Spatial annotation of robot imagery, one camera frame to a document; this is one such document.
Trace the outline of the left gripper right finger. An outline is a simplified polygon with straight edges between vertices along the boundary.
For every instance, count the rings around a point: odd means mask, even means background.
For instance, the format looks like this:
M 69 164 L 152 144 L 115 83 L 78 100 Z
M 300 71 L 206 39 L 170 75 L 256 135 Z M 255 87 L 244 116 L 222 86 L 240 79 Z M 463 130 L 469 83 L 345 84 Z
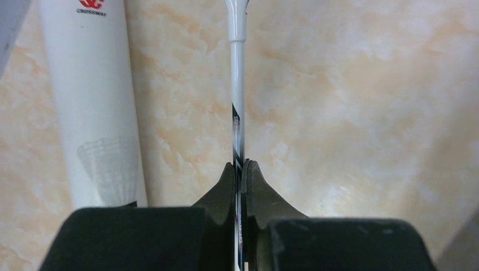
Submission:
M 394 218 L 308 217 L 247 160 L 241 181 L 244 261 L 251 270 L 435 270 L 425 243 Z

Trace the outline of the white shuttlecock tube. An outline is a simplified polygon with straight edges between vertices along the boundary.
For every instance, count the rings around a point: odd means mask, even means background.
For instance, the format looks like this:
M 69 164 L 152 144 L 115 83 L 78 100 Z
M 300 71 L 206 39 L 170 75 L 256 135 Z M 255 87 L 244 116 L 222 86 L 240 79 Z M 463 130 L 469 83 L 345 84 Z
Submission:
M 123 1 L 39 1 L 75 209 L 147 206 Z

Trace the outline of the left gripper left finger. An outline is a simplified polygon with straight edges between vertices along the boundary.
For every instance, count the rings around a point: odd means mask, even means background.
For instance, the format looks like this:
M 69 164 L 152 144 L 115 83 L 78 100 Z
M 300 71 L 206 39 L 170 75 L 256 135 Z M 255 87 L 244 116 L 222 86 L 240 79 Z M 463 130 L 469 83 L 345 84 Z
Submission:
M 41 270 L 233 270 L 234 169 L 192 206 L 83 208 L 60 227 Z

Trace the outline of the white badminton racket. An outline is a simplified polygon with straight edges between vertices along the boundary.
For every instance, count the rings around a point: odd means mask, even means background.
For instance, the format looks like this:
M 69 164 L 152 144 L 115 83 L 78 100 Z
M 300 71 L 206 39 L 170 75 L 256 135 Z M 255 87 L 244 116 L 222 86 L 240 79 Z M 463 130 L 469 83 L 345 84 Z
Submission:
M 245 162 L 245 42 L 247 37 L 246 0 L 225 0 L 228 11 L 228 38 L 230 42 L 230 79 L 232 95 L 232 135 L 234 166 L 234 269 L 245 269 L 243 244 L 241 180 Z

